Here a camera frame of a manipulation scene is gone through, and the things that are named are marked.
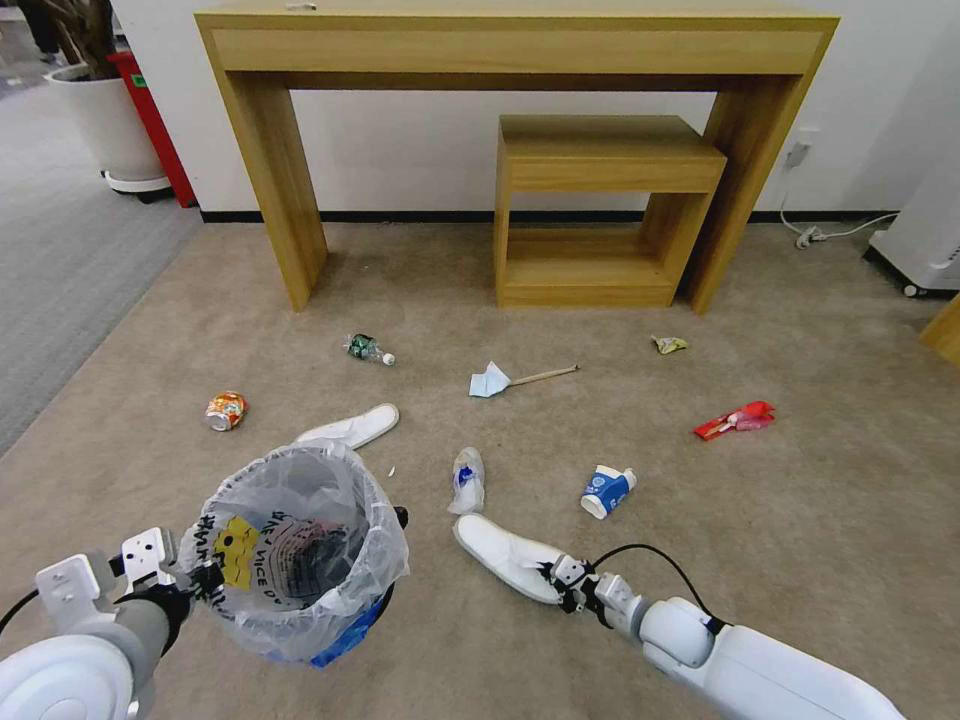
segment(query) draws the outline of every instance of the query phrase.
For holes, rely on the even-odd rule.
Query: white plant pot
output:
[[[165,178],[163,166],[123,79],[76,79],[87,72],[85,64],[70,65],[50,73],[47,80],[68,108],[98,169],[128,187],[143,181],[156,185]]]

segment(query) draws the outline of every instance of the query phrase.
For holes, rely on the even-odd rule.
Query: potted plant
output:
[[[68,60],[47,75],[62,98],[107,183],[119,192],[169,186],[156,150],[117,69],[110,0],[40,0],[60,30]]]

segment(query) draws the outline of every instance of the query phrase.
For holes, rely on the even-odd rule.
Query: wooden stick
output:
[[[514,385],[526,385],[528,382],[536,382],[537,380],[546,380],[548,377],[556,377],[557,375],[566,375],[568,372],[573,372],[574,370],[579,369],[580,364],[578,363],[561,370],[547,370],[546,372],[537,373],[536,375],[527,375],[527,377],[520,378],[519,380],[511,380],[510,387],[513,387]]]

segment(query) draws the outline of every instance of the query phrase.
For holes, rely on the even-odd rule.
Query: white wall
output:
[[[113,0],[113,5],[200,206],[255,210],[192,16],[211,2],[216,0]],[[960,128],[956,113],[936,124],[927,117],[928,109],[943,105],[944,93],[957,97],[960,5],[957,0],[792,4],[843,20],[795,126],[818,127],[820,133],[806,162],[791,173],[787,207],[899,208],[938,143],[958,141],[951,133]],[[702,130],[711,99],[660,93],[298,92],[294,103],[321,210],[487,210],[493,205],[496,123],[502,113],[671,112]],[[782,173],[774,171],[758,209],[778,207],[785,187]],[[636,198],[596,196],[530,196],[518,204],[637,206]]]

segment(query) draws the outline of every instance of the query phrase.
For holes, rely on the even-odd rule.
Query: power outlet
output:
[[[798,167],[807,159],[807,155],[810,154],[810,150],[816,144],[819,133],[820,128],[817,127],[800,127],[791,133],[790,142],[787,145],[789,150],[786,160],[784,160],[784,166],[787,170]]]

